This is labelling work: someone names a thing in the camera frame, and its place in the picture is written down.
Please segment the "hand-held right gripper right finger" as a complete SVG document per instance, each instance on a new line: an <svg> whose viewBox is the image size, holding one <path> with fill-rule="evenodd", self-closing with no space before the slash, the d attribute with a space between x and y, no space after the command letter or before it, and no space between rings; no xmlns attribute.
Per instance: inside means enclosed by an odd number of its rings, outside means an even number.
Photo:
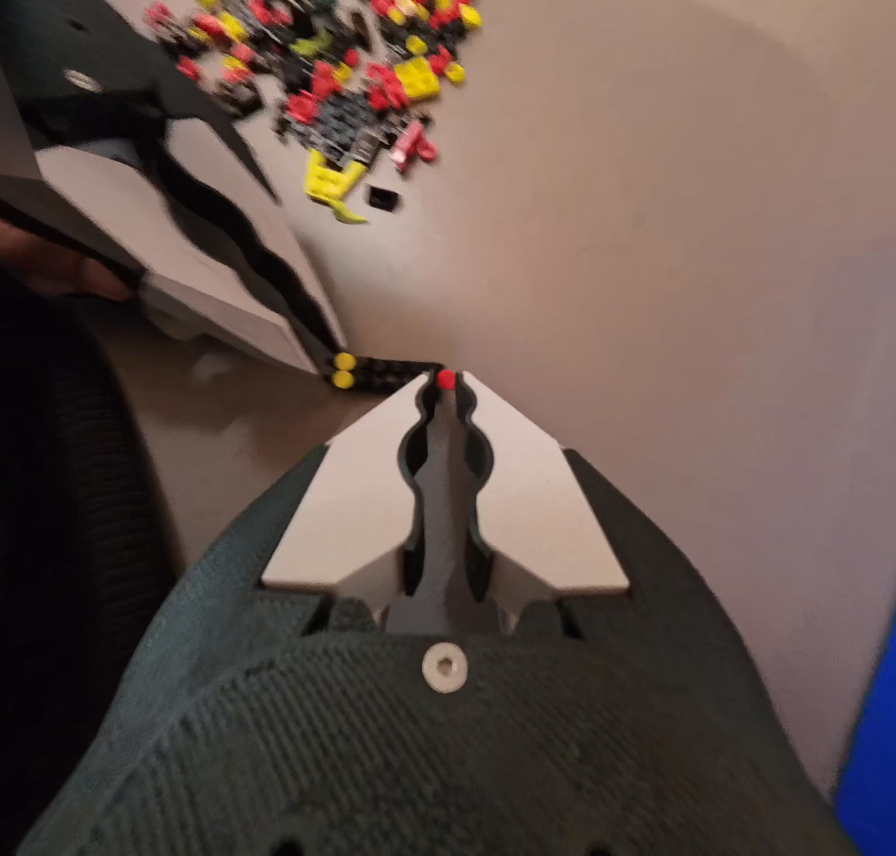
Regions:
<svg viewBox="0 0 896 856"><path fill-rule="evenodd" d="M534 603L628 593L564 447L470 372L454 393L471 477L464 571L473 598L515 626Z"/></svg>

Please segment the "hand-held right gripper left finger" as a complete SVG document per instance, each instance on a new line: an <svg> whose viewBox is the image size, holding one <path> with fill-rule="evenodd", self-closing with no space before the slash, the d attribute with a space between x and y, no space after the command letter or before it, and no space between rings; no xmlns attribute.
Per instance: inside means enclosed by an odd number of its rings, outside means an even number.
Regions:
<svg viewBox="0 0 896 856"><path fill-rule="evenodd" d="M404 452L424 421L430 381L418 375L326 443L263 570L263 588L355 599L375 619L400 597L418 500Z"/></svg>

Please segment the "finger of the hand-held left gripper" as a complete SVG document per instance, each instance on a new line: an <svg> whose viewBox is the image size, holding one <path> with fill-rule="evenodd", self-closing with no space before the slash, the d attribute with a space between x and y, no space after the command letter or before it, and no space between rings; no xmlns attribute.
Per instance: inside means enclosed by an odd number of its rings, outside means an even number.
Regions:
<svg viewBox="0 0 896 856"><path fill-rule="evenodd" d="M164 193L192 233L235 273L253 303L285 324L303 359L346 346L342 324L263 163L237 126L168 123Z"/></svg>
<svg viewBox="0 0 896 856"><path fill-rule="evenodd" d="M85 153L52 147L37 163L52 190L148 266L138 283L127 285L147 308L283 367L322 372L326 359L302 358L285 324L252 302L233 270L202 246L184 213L139 175L136 158L123 147L91 145Z"/></svg>

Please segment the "black long lego plate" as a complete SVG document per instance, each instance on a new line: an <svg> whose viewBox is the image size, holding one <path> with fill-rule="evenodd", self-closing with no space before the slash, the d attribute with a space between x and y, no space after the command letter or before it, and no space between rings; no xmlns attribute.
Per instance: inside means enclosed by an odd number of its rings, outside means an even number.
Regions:
<svg viewBox="0 0 896 856"><path fill-rule="evenodd" d="M356 377L356 385L350 390L342 391L391 395L420 375L437 375L441 369L444 369L444 366L438 362L354 356L357 358L357 367L352 373ZM322 370L322 376L331 385L330 377L336 371L331 363L332 358Z"/></svg>

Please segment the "yellow lego wedge plate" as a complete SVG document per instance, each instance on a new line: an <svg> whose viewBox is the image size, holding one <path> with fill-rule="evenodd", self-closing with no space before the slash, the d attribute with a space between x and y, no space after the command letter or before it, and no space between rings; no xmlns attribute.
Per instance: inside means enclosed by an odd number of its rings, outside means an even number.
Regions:
<svg viewBox="0 0 896 856"><path fill-rule="evenodd" d="M350 161L344 169L331 168L324 154L312 149L308 152L303 191L320 203L342 203L367 171L368 167L356 160Z"/></svg>

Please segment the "pile of mixed lego pieces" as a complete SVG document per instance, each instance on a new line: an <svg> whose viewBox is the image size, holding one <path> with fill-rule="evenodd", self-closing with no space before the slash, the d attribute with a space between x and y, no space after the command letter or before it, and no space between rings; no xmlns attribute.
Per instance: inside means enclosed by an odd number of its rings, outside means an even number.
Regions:
<svg viewBox="0 0 896 856"><path fill-rule="evenodd" d="M419 107L458 87L460 49L482 24L475 0L190 0L144 11L177 68L243 120L267 107L261 79L277 80L273 130L325 168L370 168Z"/></svg>

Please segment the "red lego bar piece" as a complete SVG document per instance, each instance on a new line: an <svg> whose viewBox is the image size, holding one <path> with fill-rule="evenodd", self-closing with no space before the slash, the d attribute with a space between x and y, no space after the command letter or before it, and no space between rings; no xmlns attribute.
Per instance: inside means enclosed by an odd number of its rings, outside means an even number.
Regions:
<svg viewBox="0 0 896 856"><path fill-rule="evenodd" d="M427 125L417 118L400 131L389 151L389 159L398 173L404 173L415 159L432 163L438 156L436 145L427 138Z"/></svg>

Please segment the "person's left hand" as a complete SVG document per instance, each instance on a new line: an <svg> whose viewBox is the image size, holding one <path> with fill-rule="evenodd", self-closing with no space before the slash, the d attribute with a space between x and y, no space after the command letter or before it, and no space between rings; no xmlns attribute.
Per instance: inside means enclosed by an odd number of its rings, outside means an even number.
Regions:
<svg viewBox="0 0 896 856"><path fill-rule="evenodd" d="M31 290L49 298L67 295L126 302L133 289L98 260L1 222L1 265Z"/></svg>

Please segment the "blue plastic bin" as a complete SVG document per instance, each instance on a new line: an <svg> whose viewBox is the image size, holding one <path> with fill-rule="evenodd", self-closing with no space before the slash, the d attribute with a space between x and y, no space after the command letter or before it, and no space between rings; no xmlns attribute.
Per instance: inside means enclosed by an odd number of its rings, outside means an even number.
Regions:
<svg viewBox="0 0 896 856"><path fill-rule="evenodd" d="M834 811L864 855L895 854L895 619L878 653L834 794Z"/></svg>

